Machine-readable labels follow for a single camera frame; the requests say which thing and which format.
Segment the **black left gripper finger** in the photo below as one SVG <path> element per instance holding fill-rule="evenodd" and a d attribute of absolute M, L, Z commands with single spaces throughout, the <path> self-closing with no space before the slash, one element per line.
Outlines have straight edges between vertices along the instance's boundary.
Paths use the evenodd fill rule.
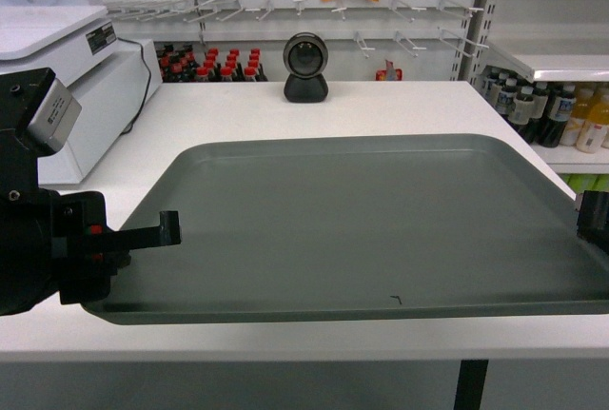
<path fill-rule="evenodd" d="M 126 251 L 177 245 L 182 242 L 182 230 L 178 211 L 159 213 L 156 226 L 115 231 L 110 234 L 112 250 Z"/>

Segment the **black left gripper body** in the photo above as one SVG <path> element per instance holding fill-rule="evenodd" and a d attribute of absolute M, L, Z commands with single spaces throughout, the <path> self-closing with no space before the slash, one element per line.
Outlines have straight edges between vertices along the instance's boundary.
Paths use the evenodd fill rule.
<path fill-rule="evenodd" d="M 62 304 L 109 295 L 111 278 L 131 262 L 127 250 L 68 254 L 64 240 L 112 230 L 102 193 L 61 195 L 40 190 L 25 201 L 1 203 L 1 313 L 28 312 L 54 294 Z"/>

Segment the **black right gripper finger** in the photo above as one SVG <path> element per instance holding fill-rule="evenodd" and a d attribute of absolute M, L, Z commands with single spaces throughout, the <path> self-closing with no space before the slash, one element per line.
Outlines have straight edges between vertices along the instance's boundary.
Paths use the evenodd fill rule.
<path fill-rule="evenodd" d="M 578 236 L 608 252 L 608 193 L 584 191 L 580 196 Z"/>

